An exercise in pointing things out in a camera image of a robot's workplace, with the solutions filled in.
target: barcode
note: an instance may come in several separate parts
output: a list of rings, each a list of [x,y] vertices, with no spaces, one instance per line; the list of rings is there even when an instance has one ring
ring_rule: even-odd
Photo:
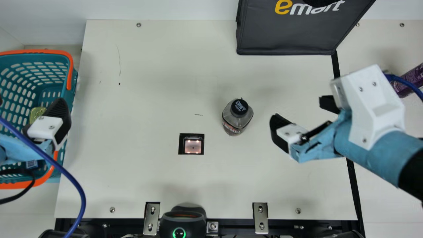
[[[38,167],[38,162],[37,161],[27,161],[26,167],[27,167],[27,169],[36,168],[36,167]]]

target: emart logo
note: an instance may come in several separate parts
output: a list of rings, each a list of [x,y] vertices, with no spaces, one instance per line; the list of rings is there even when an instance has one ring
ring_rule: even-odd
[[[327,12],[329,10],[332,11],[339,11],[339,6],[344,3],[344,0],[340,0],[338,2],[332,3],[328,6],[321,7],[321,8],[313,8],[312,6],[304,3],[292,3],[292,0],[279,0],[275,6],[275,12],[280,15],[290,14],[290,15],[302,15],[305,10],[305,14],[317,14],[321,12]]]

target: black shopping bag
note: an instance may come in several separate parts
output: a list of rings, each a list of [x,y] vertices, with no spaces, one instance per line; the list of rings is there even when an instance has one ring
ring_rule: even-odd
[[[240,55],[331,55],[375,0],[315,8],[302,0],[239,0]]]

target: plastic bottle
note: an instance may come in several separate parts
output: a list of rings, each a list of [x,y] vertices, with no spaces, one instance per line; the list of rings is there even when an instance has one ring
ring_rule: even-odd
[[[253,109],[246,101],[234,99],[228,103],[222,112],[222,125],[230,136],[241,134],[253,118]]]

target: blue cable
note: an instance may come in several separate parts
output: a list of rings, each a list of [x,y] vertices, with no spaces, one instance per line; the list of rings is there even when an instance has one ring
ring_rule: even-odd
[[[62,174],[64,174],[66,176],[66,178],[68,178],[69,181],[71,181],[71,183],[78,190],[78,192],[81,196],[81,209],[80,209],[78,217],[75,220],[74,224],[72,225],[71,229],[63,237],[63,238],[69,238],[73,234],[75,229],[78,227],[78,224],[81,222],[82,216],[84,215],[84,212],[85,212],[86,199],[85,199],[84,190],[82,189],[82,187],[78,183],[78,181],[65,168],[63,168],[59,163],[57,163],[55,160],[53,160],[48,154],[46,154],[44,151],[42,151],[31,140],[29,140],[23,134],[21,134],[14,126],[12,126],[8,121],[6,121],[6,119],[0,117],[0,123],[3,124],[9,131],[11,131],[19,140],[24,142],[27,146],[29,146],[37,154],[39,154],[43,159],[45,159],[47,162],[49,162],[51,165],[53,165],[55,167],[55,169],[57,169]]]
[[[413,92],[415,92],[417,94],[417,96],[420,98],[420,100],[423,101],[423,92],[420,91],[420,89],[414,85],[413,83],[404,80],[401,77],[398,77],[396,75],[385,75],[386,79],[388,79],[388,81],[397,81],[399,83],[404,84],[405,86],[409,87],[411,90],[413,90]]]

